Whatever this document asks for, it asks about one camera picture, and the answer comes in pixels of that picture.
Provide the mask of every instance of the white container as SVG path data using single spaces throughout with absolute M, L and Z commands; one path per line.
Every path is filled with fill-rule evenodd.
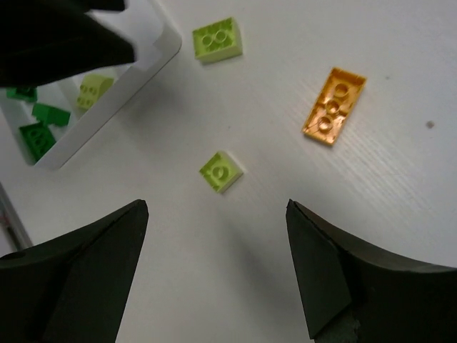
M 137 62 L 96 69 L 38 87 L 40 103 L 71 111 L 71 118 L 68 126 L 49 126 L 56 143 L 37 166 L 60 168 L 181 48 L 181 37 L 154 0 L 130 0 L 127 5 L 121 13 L 93 11 L 90 15 L 134 44 Z M 113 77 L 115 83 L 88 111 L 83 111 L 76 106 L 76 99 L 84 75 L 90 73 Z M 32 108 L 33 104 L 8 99 L 6 92 L 0 91 L 0 111 L 29 164 L 34 162 L 19 127 L 36 122 Z

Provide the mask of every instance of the dark green lego brick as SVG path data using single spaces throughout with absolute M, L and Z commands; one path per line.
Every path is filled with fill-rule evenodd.
M 52 133 L 43 123 L 22 126 L 19 127 L 19 131 L 35 162 L 38 162 L 56 143 Z
M 25 100 L 27 102 L 35 102 L 38 100 L 38 92 L 36 88 L 7 88 L 6 97 L 10 99 Z
M 66 126 L 70 121 L 70 112 L 45 104 L 35 104 L 31 114 L 45 125 Z

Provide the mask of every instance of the orange transparent lego brick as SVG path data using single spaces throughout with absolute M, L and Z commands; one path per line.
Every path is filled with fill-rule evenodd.
M 333 68 L 302 131 L 333 145 L 365 86 L 366 77 Z

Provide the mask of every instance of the white table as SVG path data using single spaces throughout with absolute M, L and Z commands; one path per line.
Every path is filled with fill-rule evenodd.
M 35 244 L 147 201 L 118 342 L 306 342 L 289 198 L 387 250 L 457 267 L 456 2 L 165 7 L 181 53 L 62 169 L 26 167 L 0 118 L 0 180 Z M 244 55 L 200 65 L 191 30 L 230 15 Z M 328 148 L 301 126 L 332 66 L 368 83 Z M 199 174 L 219 149 L 246 170 L 224 195 Z

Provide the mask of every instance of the green lego brick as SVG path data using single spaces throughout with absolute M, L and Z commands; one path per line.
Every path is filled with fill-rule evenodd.
M 202 62 L 217 62 L 243 53 L 240 30 L 234 18 L 202 27 L 192 34 L 195 58 Z
M 68 111 L 45 104 L 35 104 L 31 114 L 45 125 L 54 124 L 57 126 L 68 125 L 71 115 Z
M 217 193 L 224 193 L 243 171 L 223 151 L 218 151 L 201 169 L 200 174 Z
M 27 102 L 35 102 L 38 100 L 38 92 L 36 88 L 7 88 L 6 97 L 10 99 L 25 100 Z
M 97 74 L 88 74 L 79 87 L 79 96 L 76 100 L 78 107 L 90 109 L 100 97 L 111 87 L 114 79 Z
M 56 143 L 52 133 L 43 123 L 19 127 L 19 132 L 35 162 L 40 160 Z

